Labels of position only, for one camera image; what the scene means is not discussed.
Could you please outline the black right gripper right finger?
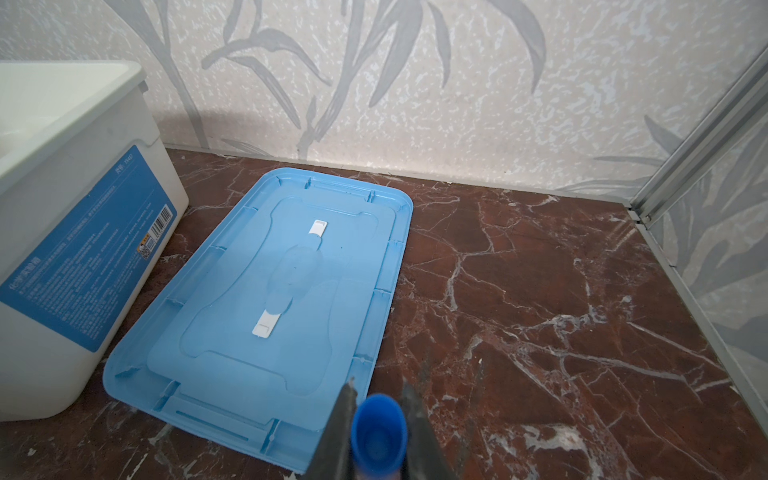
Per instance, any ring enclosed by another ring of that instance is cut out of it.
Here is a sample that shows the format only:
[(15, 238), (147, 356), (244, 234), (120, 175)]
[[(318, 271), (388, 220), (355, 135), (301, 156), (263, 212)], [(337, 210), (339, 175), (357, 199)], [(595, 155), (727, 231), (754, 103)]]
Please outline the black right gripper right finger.
[(400, 405), (406, 420), (408, 441), (401, 478), (445, 480), (457, 476), (448, 464), (428, 419), (424, 403), (409, 383), (403, 385)]

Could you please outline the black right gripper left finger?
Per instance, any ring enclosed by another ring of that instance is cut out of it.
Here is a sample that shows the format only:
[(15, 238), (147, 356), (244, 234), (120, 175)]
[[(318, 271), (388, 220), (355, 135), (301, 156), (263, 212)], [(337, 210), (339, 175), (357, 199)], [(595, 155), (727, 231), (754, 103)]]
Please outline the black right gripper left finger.
[(353, 382), (341, 388), (303, 480), (349, 480), (355, 478), (351, 454), (351, 431), (357, 410)]

